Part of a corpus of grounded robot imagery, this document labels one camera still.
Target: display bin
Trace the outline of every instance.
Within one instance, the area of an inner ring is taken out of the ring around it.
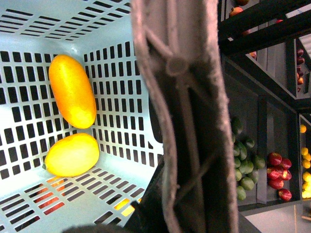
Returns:
[[[133,47],[129,0],[2,1],[0,6],[0,232],[124,226],[162,157]],[[48,71],[77,59],[97,107],[87,130],[57,109]],[[98,163],[73,178],[42,168],[49,148],[80,132],[97,139]]]

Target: gray floor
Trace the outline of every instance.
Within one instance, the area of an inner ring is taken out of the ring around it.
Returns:
[[[246,218],[262,233],[311,233],[311,221],[302,219],[302,213],[303,205],[301,204]]]

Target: produce display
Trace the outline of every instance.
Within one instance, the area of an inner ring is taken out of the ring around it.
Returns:
[[[289,181],[292,178],[292,174],[289,171],[291,166],[291,161],[283,158],[279,153],[269,153],[267,167],[268,184],[270,187],[278,190],[278,196],[285,201],[289,201],[292,198],[291,192],[283,188],[284,181]]]
[[[251,158],[247,154],[247,149],[251,149],[255,145],[255,141],[246,136],[241,138],[243,124],[240,119],[233,117],[231,119],[232,142],[234,143],[233,155],[235,166],[235,178],[237,181],[237,197],[238,200],[246,199],[246,191],[250,191],[258,182],[258,169],[266,166],[264,158],[255,156]]]
[[[303,124],[300,125],[300,133],[305,133],[307,131],[307,127]],[[311,155],[309,153],[308,148],[303,147],[301,148],[301,161],[303,167],[303,174],[302,174],[302,198],[308,199],[311,198],[311,174],[310,174],[310,161]]]
[[[91,169],[99,159],[94,137],[77,133],[56,142],[45,158],[43,168],[60,177],[72,177]]]

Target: lemon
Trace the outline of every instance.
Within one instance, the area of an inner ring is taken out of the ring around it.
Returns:
[[[302,189],[303,190],[306,190],[306,188],[309,186],[309,183],[308,182],[304,182],[303,185],[302,185]]]
[[[300,132],[305,133],[307,131],[307,127],[305,125],[300,125]]]
[[[60,177],[78,176],[91,169],[99,159],[94,137],[77,133],[59,140],[51,147],[43,168]]]
[[[311,174],[308,173],[307,171],[305,173],[303,173],[302,178],[306,182],[311,182]]]
[[[304,159],[304,160],[302,161],[302,166],[303,166],[305,169],[308,169],[308,168],[311,167],[311,163],[310,163],[308,160]]]
[[[302,154],[303,156],[306,156],[306,155],[308,154],[308,148],[303,147],[303,148],[301,149],[301,154]]]
[[[303,199],[307,198],[307,195],[308,195],[308,194],[307,194],[306,191],[303,191],[303,192],[302,192],[302,198],[303,198]]]
[[[311,155],[308,153],[307,155],[302,156],[304,159],[308,160],[309,162],[311,161]]]

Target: avocado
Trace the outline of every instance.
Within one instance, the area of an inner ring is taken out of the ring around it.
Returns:
[[[246,146],[247,148],[253,148],[254,145],[255,145],[255,141],[254,141],[253,139],[251,139],[250,137],[247,137],[247,138],[245,139],[244,144],[245,144],[245,146]]]
[[[262,169],[266,166],[266,161],[264,160],[264,158],[256,156],[254,159],[254,165],[257,169]]]
[[[235,143],[235,135],[234,135],[234,133],[232,134],[232,143]]]
[[[243,130],[242,122],[236,116],[233,117],[231,120],[231,129],[235,135],[239,135],[240,133],[242,133]]]
[[[234,167],[238,168],[241,165],[241,161],[238,158],[234,158]]]
[[[259,172],[258,170],[253,170],[251,173],[247,174],[247,176],[251,178],[254,183],[257,183],[259,179]]]
[[[255,186],[253,180],[249,177],[241,179],[240,184],[245,190],[252,190]]]
[[[242,174],[245,174],[247,169],[247,159],[241,161],[241,165],[239,166],[239,170]]]
[[[234,155],[234,157],[240,155],[240,148],[239,148],[237,145],[234,145],[234,148],[233,148],[233,155]]]
[[[254,164],[251,161],[247,162],[245,174],[251,173],[254,170]]]
[[[236,145],[240,148],[239,159],[240,160],[246,159],[246,157],[247,157],[247,149],[246,149],[246,147],[243,145],[242,142],[237,142]]]
[[[237,196],[238,196],[238,200],[245,200],[246,192],[242,186],[237,187]]]
[[[235,180],[240,181],[242,179],[242,173],[237,168],[235,169]]]

